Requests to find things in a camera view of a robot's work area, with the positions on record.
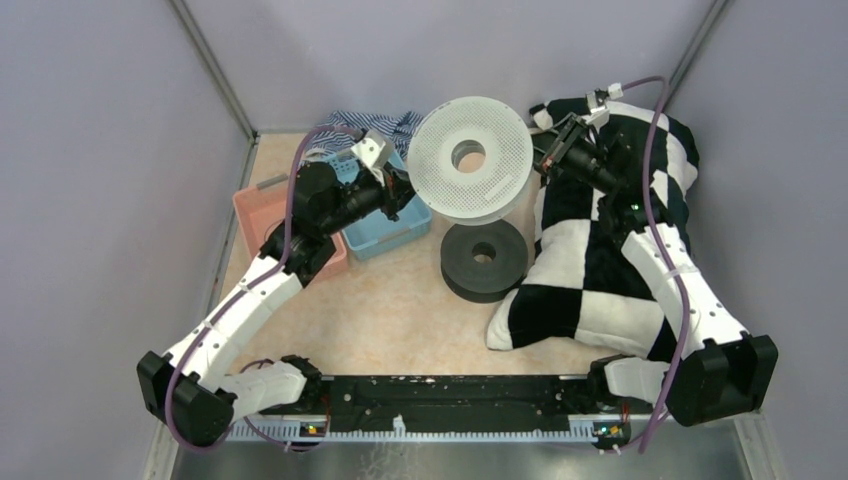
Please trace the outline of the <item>grey cable spool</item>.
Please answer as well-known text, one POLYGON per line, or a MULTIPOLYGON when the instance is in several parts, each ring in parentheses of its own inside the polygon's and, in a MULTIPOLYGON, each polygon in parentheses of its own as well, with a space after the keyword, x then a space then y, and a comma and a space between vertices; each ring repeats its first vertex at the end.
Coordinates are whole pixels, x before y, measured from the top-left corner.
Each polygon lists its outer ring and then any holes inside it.
POLYGON ((425 116, 406 166, 415 193, 435 213, 466 226, 492 223, 522 199, 533 148, 522 117, 483 96, 456 98, 425 116))

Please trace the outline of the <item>black cable spool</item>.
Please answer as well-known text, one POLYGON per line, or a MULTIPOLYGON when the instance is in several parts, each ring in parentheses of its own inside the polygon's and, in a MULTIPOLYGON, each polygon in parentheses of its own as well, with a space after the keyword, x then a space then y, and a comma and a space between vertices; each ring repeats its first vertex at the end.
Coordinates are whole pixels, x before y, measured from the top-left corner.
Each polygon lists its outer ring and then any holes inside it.
POLYGON ((448 288, 460 298, 495 303, 521 284, 529 265, 525 240, 504 220, 454 225, 440 246, 440 269, 448 288))

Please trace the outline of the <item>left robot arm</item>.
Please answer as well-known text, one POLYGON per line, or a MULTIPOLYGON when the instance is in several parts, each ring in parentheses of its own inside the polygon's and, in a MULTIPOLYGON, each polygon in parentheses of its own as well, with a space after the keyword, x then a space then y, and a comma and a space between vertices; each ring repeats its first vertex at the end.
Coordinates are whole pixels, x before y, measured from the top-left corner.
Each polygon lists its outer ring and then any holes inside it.
POLYGON ((237 285, 198 326, 164 354, 147 352, 137 374, 147 410, 183 447, 215 448, 233 423, 270 407, 308 413, 319 404, 319 370, 285 356, 232 375, 251 338, 287 301, 313 282, 336 251, 337 232, 379 211, 395 221, 415 192, 406 170, 360 166, 344 183, 326 162, 290 175, 286 216, 237 285))

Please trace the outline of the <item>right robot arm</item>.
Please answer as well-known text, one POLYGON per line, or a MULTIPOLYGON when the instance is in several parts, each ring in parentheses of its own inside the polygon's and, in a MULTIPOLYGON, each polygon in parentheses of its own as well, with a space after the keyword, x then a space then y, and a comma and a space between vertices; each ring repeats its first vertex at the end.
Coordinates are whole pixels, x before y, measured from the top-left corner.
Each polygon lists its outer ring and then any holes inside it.
POLYGON ((689 256, 669 211, 651 188, 650 154, 623 133, 603 141, 593 124, 570 113, 534 168, 549 180, 569 176, 602 193, 604 232, 636 269, 676 339, 669 362, 632 356, 592 364, 586 397, 600 412, 626 398, 653 404, 683 426, 758 410, 778 360, 768 335, 752 335, 715 295, 689 256))

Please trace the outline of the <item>blue white striped cloth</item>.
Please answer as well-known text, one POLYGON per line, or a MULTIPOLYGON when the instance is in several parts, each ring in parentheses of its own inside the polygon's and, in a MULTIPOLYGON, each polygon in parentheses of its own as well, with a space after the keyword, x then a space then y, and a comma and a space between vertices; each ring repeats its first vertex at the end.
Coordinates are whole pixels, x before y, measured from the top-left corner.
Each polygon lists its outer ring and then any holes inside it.
MULTIPOLYGON (((363 113, 335 110, 319 125, 342 125, 359 130, 376 130, 389 139, 403 160, 406 159, 411 139, 424 115, 407 111, 399 115, 363 113)), ((303 159, 320 158, 349 148, 353 139, 339 132, 321 132, 307 144, 303 159)))

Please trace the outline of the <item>pink perforated plastic basket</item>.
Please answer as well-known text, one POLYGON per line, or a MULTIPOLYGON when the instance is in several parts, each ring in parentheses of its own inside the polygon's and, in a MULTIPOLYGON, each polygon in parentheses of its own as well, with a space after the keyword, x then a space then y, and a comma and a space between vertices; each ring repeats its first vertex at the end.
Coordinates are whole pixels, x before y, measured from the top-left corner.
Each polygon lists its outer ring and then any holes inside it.
MULTIPOLYGON (((232 197, 240 236, 246 248, 242 257, 248 263, 284 218, 287 179, 287 174, 280 174, 239 190, 232 197)), ((337 233, 332 236, 332 240, 336 252, 317 274, 316 282, 341 274, 349 268, 348 251, 342 236, 337 233)))

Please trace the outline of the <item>black white checkered pillow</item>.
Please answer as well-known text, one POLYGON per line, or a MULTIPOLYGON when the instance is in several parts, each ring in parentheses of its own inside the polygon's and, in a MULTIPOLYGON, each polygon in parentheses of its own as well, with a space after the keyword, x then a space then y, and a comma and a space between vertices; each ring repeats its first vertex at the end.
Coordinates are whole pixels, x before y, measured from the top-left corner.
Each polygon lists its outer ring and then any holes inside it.
MULTIPOLYGON (((611 102, 604 142, 617 133, 634 140, 637 162, 654 112, 611 102)), ((554 132, 542 132, 574 113, 588 115, 582 98, 550 100, 531 107, 539 132, 537 149, 547 149, 554 132)), ((686 193, 698 176, 700 156, 691 130, 662 114, 651 153, 652 193, 669 210, 681 237, 689 208, 686 193)), ((491 317, 485 344, 509 351, 549 338, 571 338, 650 361, 670 362, 677 340, 659 304, 637 270, 623 257, 598 221, 603 194, 563 175, 537 182, 534 202, 534 262, 525 279, 511 290, 491 317)))

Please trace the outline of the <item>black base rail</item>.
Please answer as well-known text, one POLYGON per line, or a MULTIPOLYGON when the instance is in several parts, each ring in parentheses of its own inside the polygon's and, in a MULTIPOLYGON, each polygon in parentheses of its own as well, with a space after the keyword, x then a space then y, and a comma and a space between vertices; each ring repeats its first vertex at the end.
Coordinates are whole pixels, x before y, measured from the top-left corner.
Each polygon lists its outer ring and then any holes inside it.
POLYGON ((641 400, 603 400, 582 375, 325 377, 294 404, 265 414, 315 416, 333 433, 565 432, 581 415, 647 414, 641 400))

